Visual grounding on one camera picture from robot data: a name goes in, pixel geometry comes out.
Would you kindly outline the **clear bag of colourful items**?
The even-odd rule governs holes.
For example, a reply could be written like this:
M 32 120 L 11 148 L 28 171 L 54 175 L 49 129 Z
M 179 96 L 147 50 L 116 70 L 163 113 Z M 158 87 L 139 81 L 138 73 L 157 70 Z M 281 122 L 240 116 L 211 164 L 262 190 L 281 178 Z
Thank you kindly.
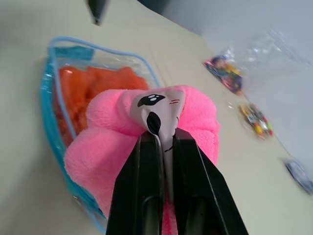
M 248 83 L 313 68 L 313 60 L 300 54 L 280 32 L 269 29 L 243 42 L 229 44 L 204 66 L 227 89 L 242 94 Z

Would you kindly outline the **pink cloth with cartoon tag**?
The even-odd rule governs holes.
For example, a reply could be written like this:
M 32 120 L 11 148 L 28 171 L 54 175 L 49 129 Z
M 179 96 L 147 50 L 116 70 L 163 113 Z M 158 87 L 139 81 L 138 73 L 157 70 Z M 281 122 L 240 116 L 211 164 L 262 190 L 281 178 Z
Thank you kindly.
M 169 201 L 163 211 L 163 235 L 179 235 L 174 213 L 173 137 L 187 131 L 199 149 L 216 163 L 219 155 L 219 123 L 212 100 L 188 86 L 154 90 L 107 90 L 87 108 L 87 128 L 67 148 L 68 175 L 96 200 L 109 215 L 115 180 L 139 136 L 155 135 L 163 152 L 162 161 Z

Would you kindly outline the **blue and white packet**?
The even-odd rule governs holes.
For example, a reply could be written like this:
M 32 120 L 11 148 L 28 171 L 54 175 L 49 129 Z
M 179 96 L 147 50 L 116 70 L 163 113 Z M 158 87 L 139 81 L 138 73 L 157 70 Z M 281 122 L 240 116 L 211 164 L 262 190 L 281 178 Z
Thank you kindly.
M 295 160 L 288 160 L 285 166 L 295 182 L 308 194 L 313 194 L 313 181 L 306 175 L 302 165 Z

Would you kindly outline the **orange cloth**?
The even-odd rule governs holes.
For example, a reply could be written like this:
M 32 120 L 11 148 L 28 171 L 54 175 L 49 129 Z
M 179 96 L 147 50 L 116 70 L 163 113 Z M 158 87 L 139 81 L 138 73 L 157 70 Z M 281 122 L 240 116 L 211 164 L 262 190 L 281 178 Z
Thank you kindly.
M 144 132 L 129 117 L 129 111 L 133 98 L 149 86 L 131 68 L 80 70 L 67 66 L 59 73 L 64 103 L 75 134 L 93 126 L 135 137 Z

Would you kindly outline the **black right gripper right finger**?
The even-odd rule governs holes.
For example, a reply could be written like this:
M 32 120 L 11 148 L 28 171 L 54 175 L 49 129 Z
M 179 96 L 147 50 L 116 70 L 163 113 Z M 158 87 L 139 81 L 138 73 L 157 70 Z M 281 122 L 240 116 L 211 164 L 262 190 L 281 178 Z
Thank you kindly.
M 249 235 L 223 175 L 190 133 L 173 139 L 178 235 Z

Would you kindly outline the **small colourful packet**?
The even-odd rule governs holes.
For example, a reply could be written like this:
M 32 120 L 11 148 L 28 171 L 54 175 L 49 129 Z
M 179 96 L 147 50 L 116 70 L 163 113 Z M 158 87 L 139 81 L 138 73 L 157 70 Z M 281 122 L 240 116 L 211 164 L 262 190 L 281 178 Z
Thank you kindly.
M 271 123 L 254 104 L 239 105 L 239 111 L 259 138 L 266 139 L 267 137 L 273 137 L 274 132 Z

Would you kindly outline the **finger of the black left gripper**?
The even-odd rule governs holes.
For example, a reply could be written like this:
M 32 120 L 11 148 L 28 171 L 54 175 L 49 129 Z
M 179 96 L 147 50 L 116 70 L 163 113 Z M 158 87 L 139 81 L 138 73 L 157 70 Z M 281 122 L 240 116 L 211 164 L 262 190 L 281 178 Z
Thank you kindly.
M 95 25 L 100 25 L 102 18 L 106 12 L 109 0 L 86 0 L 87 6 L 90 10 L 93 23 Z

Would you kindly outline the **clear pouch with blue trim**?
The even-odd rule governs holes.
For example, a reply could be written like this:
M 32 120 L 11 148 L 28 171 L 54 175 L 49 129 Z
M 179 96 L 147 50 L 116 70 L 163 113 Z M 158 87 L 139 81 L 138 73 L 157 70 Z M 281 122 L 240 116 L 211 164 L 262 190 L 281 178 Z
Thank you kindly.
M 66 145 L 63 141 L 54 109 L 56 104 L 61 106 L 61 115 L 65 118 L 70 136 L 76 137 L 61 91 L 59 69 L 65 66 L 74 66 L 79 69 L 91 66 L 113 71 L 128 66 L 137 75 L 143 77 L 149 87 L 161 87 L 162 83 L 148 61 L 139 54 L 101 47 L 67 36 L 55 37 L 50 41 L 46 67 L 41 83 L 41 110 L 45 132 L 70 194 L 82 201 L 83 207 L 90 218 L 96 219 L 99 216 L 105 219 L 106 217 L 91 194 L 75 184 L 65 170 L 64 154 Z

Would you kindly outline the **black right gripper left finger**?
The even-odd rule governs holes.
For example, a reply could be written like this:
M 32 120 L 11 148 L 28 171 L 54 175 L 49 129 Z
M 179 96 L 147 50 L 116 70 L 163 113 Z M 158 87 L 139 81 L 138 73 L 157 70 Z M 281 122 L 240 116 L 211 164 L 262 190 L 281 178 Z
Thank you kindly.
M 161 235 L 163 204 L 160 144 L 145 132 L 115 180 L 106 235 Z

